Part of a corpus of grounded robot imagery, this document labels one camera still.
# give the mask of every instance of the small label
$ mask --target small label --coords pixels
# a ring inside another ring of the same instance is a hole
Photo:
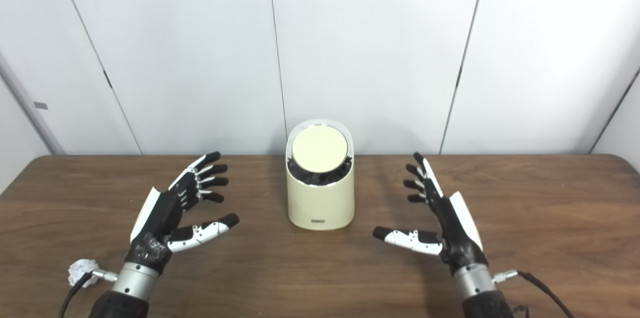
[[[49,110],[49,108],[48,108],[46,103],[42,103],[42,102],[39,102],[39,101],[34,101],[33,105],[36,106],[37,109],[44,109],[45,111]]]

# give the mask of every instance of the white wall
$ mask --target white wall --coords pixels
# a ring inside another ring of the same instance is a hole
[[[635,80],[611,122],[593,149],[597,154],[615,154],[640,172],[640,83]]]
[[[318,117],[359,154],[586,153],[637,2],[480,0],[456,90],[476,0],[75,0],[112,90],[73,1],[0,0],[0,74],[58,154],[279,154]]]
[[[640,67],[640,0],[480,0],[444,154],[587,153]]]
[[[73,2],[0,0],[0,9],[0,72],[54,152],[139,154]]]
[[[476,0],[273,0],[291,131],[345,124],[358,154],[437,153]]]
[[[0,76],[0,193],[30,161],[50,154]]]
[[[74,0],[144,154],[283,152],[272,0]]]

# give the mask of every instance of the brown tabletop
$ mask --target brown tabletop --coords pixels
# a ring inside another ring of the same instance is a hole
[[[0,196],[0,317],[54,317],[67,268],[96,259],[119,271],[149,189],[167,188],[194,156],[47,156]],[[281,156],[224,156],[222,204],[182,225],[237,213],[240,223],[178,252],[149,317],[455,318],[460,293],[438,258],[383,243],[377,225],[439,230],[407,202],[410,156],[357,156],[356,214],[336,231],[290,223]],[[609,155],[430,156],[447,195],[460,190],[493,273],[530,271],[576,317],[640,316],[640,176]],[[86,317],[110,283],[82,289],[66,316]],[[564,315],[522,279],[500,285],[533,318]]]

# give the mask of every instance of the white tissue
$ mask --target white tissue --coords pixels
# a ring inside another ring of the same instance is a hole
[[[73,287],[85,273],[98,270],[99,268],[98,262],[93,259],[80,259],[75,261],[75,263],[69,266],[69,285]],[[96,284],[96,282],[98,282],[98,277],[93,276],[82,285],[82,288],[87,288],[92,284]]]

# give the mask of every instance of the robotic hand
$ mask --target robotic hand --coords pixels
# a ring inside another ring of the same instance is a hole
[[[446,197],[425,157],[418,152],[413,157],[419,167],[407,164],[406,169],[417,179],[405,180],[404,185],[416,189],[418,194],[407,198],[409,202],[429,206],[442,228],[441,239],[432,231],[380,226],[374,229],[373,236],[422,254],[439,255],[461,289],[466,318],[513,318],[513,310],[496,283],[515,277],[518,272],[510,270],[495,278],[491,276],[478,229],[462,194],[455,192]]]
[[[151,188],[140,209],[130,236],[130,248],[119,274],[95,272],[94,275],[115,281],[91,309],[90,318],[144,318],[158,277],[174,252],[199,246],[228,231],[240,222],[234,213],[199,226],[178,227],[183,213],[202,200],[221,203],[224,197],[206,190],[226,186],[226,164],[211,165],[220,159],[219,152],[200,157],[183,170],[165,192]]]

